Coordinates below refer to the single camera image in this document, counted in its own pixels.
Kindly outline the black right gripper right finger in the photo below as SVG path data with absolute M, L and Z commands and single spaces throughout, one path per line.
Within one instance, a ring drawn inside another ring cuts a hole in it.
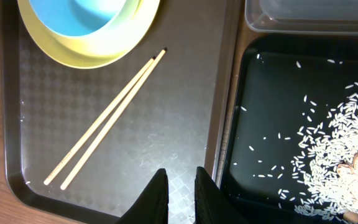
M 195 178 L 196 224 L 245 224 L 247 220 L 227 201 L 204 167 Z

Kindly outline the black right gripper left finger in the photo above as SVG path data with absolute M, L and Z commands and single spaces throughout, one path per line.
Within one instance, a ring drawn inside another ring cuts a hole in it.
M 159 169 L 117 224 L 167 224 L 168 203 L 167 173 Z

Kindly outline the rice and food scraps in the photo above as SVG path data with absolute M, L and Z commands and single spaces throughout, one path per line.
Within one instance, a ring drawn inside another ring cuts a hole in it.
M 295 211 L 317 216 L 322 223 L 344 223 L 346 212 L 358 216 L 358 96 L 351 95 L 328 116 L 331 133 L 317 126 L 319 134 L 299 130 L 299 146 L 306 156 L 296 156 L 292 177 L 308 195 Z

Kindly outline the light blue bowl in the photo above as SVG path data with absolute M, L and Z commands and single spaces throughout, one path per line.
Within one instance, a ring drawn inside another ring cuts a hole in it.
M 105 26 L 126 0 L 30 0 L 38 19 L 51 31 L 66 36 L 87 35 Z

